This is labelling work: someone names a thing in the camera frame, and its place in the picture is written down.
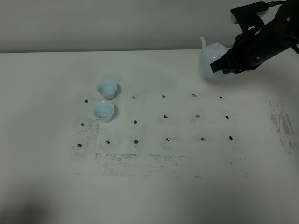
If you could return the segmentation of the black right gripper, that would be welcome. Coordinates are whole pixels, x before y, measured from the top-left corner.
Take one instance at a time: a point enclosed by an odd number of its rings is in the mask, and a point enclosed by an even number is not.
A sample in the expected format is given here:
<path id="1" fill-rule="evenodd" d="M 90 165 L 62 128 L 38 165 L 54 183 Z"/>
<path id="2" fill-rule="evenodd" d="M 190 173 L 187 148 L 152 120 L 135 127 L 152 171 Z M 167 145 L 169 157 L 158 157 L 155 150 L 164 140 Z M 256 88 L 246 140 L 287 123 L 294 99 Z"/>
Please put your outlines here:
<path id="1" fill-rule="evenodd" d="M 250 39 L 241 39 L 221 58 L 210 64 L 213 73 L 239 74 L 253 70 L 261 63 L 280 53 L 273 23 L 268 23 Z"/>

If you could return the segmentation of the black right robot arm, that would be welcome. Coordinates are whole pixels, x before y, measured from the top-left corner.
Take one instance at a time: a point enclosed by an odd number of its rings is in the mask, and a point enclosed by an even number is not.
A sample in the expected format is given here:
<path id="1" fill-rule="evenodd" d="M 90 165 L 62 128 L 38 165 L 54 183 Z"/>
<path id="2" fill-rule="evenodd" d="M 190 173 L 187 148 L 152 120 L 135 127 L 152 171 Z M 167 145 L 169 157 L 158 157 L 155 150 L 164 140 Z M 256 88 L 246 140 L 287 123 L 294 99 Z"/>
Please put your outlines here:
<path id="1" fill-rule="evenodd" d="M 291 48 L 298 53 L 299 2 L 259 1 L 231 9 L 242 33 L 221 58 L 211 63 L 214 73 L 241 73 L 258 68 L 275 55 Z"/>

